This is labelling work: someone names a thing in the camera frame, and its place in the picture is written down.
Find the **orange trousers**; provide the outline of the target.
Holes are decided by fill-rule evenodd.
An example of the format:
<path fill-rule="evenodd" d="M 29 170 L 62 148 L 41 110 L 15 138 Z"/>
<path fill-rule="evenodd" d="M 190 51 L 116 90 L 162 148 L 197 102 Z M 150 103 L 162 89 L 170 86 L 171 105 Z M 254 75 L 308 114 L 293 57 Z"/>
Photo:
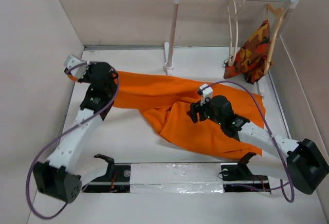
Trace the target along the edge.
<path fill-rule="evenodd" d="M 117 108 L 137 109 L 152 129 L 185 150 L 228 159 L 262 150 L 229 138 L 210 120 L 194 124 L 187 115 L 191 103 L 199 101 L 202 82 L 170 76 L 119 72 Z"/>

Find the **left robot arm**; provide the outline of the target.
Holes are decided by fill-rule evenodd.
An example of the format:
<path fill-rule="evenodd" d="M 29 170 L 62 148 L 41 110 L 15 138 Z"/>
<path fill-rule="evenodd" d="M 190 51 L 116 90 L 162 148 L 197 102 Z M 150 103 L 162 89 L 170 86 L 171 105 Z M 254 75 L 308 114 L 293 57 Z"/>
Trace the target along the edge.
<path fill-rule="evenodd" d="M 93 132 L 103 123 L 119 91 L 119 75 L 107 62 L 81 63 L 84 73 L 73 76 L 80 83 L 88 83 L 72 127 L 63 134 L 59 146 L 45 162 L 35 162 L 32 172 L 38 191 L 47 196 L 72 203 L 82 187 L 100 177 L 109 181 L 114 177 L 114 159 L 94 155 L 91 167 L 83 172 L 78 160 Z"/>

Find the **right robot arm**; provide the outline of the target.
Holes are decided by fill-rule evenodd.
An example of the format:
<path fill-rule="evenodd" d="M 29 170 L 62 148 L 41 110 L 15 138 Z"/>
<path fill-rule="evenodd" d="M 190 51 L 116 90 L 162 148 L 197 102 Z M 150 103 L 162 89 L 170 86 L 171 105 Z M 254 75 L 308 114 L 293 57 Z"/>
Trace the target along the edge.
<path fill-rule="evenodd" d="M 237 167 L 242 179 L 248 180 L 254 175 L 279 178 L 290 181 L 297 190 L 310 195 L 328 175 L 328 164 L 315 142 L 270 134 L 235 114 L 224 96 L 207 97 L 192 103 L 187 114 L 193 123 L 211 120 L 227 137 L 254 145 L 278 159 L 266 160 L 255 153 L 247 153 Z"/>

